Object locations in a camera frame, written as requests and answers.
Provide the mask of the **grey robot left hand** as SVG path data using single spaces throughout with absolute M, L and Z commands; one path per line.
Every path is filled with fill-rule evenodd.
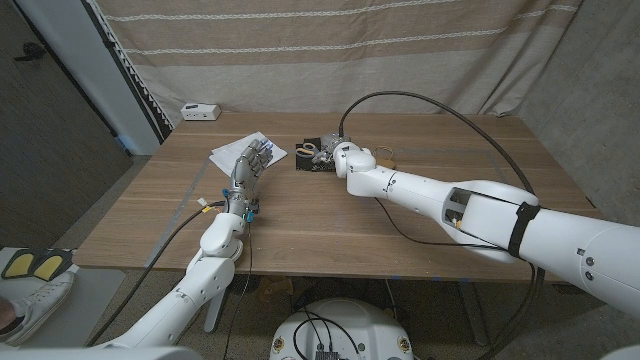
M 256 183 L 273 159 L 273 143 L 266 137 L 254 139 L 241 153 L 230 176 L 227 212 L 243 216 L 256 198 Z

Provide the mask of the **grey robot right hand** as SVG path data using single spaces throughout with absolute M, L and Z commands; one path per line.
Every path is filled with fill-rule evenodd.
M 320 137 L 321 146 L 318 152 L 312 158 L 314 164 L 329 163 L 333 161 L 334 150 L 344 142 L 350 142 L 351 138 L 347 135 L 325 134 Z

